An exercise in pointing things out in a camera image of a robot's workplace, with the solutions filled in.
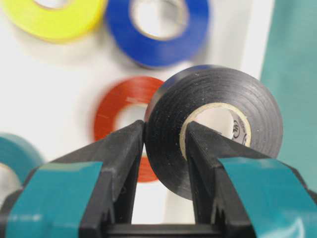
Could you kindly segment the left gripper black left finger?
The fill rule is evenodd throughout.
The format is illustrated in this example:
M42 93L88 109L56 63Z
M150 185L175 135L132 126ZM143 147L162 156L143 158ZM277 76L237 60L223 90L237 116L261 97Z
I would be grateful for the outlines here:
M3 238L100 238L130 223L143 149L137 120L31 171L0 210Z

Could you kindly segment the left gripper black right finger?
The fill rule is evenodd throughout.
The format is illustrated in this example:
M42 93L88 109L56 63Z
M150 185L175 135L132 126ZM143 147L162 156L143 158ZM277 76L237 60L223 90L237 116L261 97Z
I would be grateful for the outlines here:
M197 122L186 129L196 223L224 238L314 238L317 195L293 167Z

